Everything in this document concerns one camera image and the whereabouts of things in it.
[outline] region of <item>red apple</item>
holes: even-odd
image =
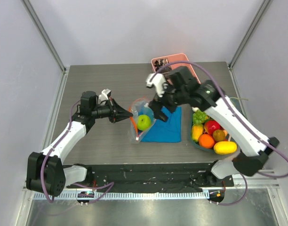
[[[215,120],[209,120],[208,122],[205,123],[205,131],[209,134],[212,135],[213,132],[217,129],[220,129],[221,126],[216,122]]]

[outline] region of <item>pink container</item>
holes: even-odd
[[[174,61],[178,61],[178,60],[188,60],[188,57],[186,56],[186,54],[184,53],[178,53],[178,54],[173,54],[173,55],[169,55],[169,56],[162,56],[162,57],[158,57],[158,58],[154,58],[152,59],[152,71],[155,72],[155,68],[154,68],[154,63],[156,60],[160,60],[160,59],[168,59],[168,62],[174,62]],[[197,82],[200,83],[199,78],[197,77],[193,67],[189,64],[176,64],[176,65],[171,65],[172,70],[176,69],[179,66],[186,66],[189,68],[189,70],[192,72],[192,75],[196,78]]]

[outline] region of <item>blue cloth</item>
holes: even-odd
[[[162,108],[168,117],[167,122],[157,120],[143,137],[142,142],[178,143],[181,142],[181,118],[182,109],[178,107],[175,112],[170,113],[167,108]]]

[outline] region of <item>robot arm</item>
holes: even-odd
[[[64,187],[76,182],[92,183],[93,174],[91,167],[75,164],[63,168],[63,162],[69,152],[93,127],[96,119],[108,117],[112,123],[119,122],[132,116],[132,113],[120,107],[111,98],[111,91],[105,89],[97,96],[93,91],[82,93],[79,111],[72,116],[70,123],[58,138],[42,152],[33,152],[28,158],[26,187],[29,190],[43,192],[40,181],[40,169],[44,158],[53,149],[48,157],[44,180],[49,195],[58,196]]]
[[[162,74],[150,74],[146,80],[148,88],[156,88],[156,95],[149,103],[156,119],[167,121],[166,115],[161,111],[162,107],[166,107],[170,112],[174,112],[178,105],[183,104],[198,107],[224,127],[241,148],[241,153],[232,161],[226,159],[216,161],[211,165],[205,176],[210,185],[236,173],[253,176],[263,168],[272,150],[256,139],[238,121],[224,103],[212,81],[207,80],[199,84],[185,66],[172,70],[167,77],[172,84],[167,82]],[[225,96],[225,99],[233,106],[228,96]],[[278,146],[279,141],[275,137],[268,138],[254,128],[235,107],[233,109],[262,140],[274,147]]]

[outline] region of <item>clear plastic bag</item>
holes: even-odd
[[[129,139],[132,143],[139,143],[156,121],[155,118],[153,117],[152,110],[148,107],[148,104],[149,100],[143,97],[134,101],[129,107],[129,111],[134,115],[133,117],[130,117],[131,122],[130,122],[130,129],[128,132]],[[151,126],[144,131],[140,131],[137,128],[138,118],[139,115],[141,114],[148,115],[152,121]]]

